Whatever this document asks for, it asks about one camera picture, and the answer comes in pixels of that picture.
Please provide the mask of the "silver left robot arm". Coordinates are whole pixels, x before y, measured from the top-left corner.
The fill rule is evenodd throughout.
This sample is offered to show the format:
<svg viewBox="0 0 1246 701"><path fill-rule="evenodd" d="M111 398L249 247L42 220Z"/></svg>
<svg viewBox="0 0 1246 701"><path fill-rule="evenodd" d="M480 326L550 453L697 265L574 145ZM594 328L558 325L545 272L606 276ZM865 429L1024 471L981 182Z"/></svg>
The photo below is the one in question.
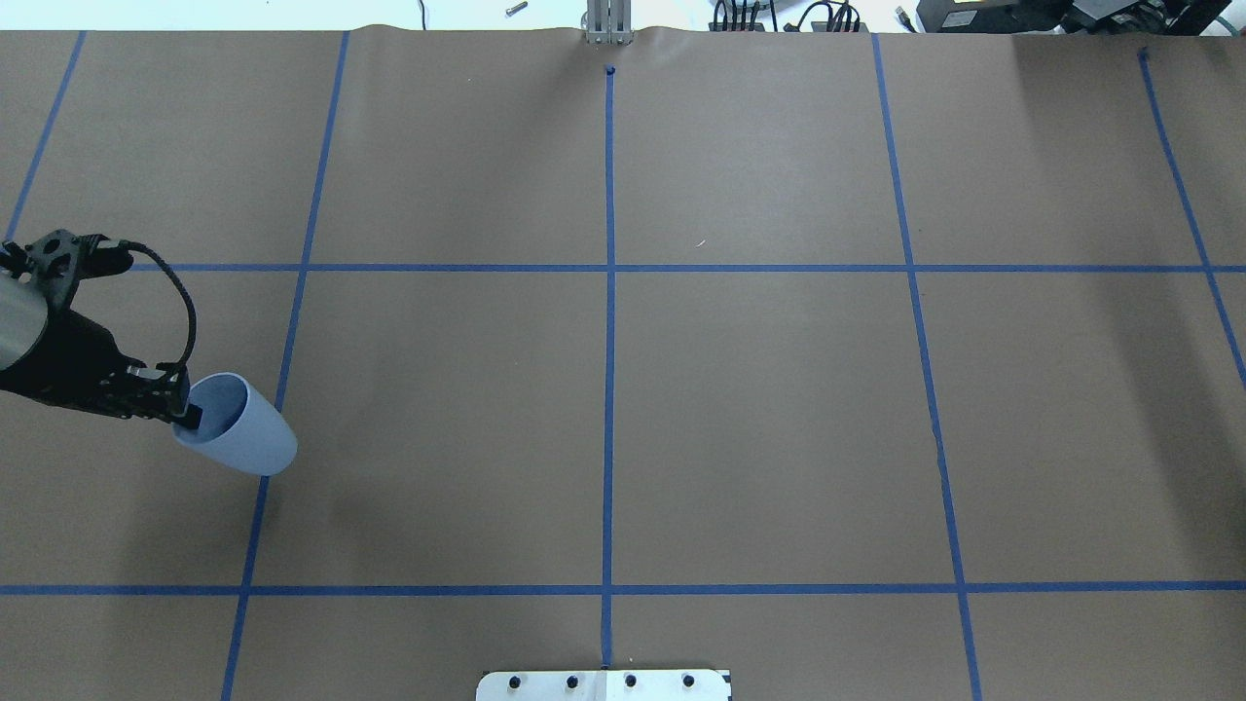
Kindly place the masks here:
<svg viewBox="0 0 1246 701"><path fill-rule="evenodd" d="M179 359L155 367L122 354L103 325L71 308L54 308L31 281L5 276L2 391L93 416L201 427L203 408L191 402L187 369L199 318L181 279L167 275L187 308L187 342Z"/></svg>

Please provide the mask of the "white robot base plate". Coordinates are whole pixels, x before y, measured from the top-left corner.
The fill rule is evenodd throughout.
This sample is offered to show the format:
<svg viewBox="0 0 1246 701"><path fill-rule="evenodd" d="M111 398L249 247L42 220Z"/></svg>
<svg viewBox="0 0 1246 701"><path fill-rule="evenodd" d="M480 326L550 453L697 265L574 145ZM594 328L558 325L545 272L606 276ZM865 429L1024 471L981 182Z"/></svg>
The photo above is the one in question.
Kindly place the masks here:
<svg viewBox="0 0 1246 701"><path fill-rule="evenodd" d="M476 700L731 700L730 674L713 669L498 671Z"/></svg>

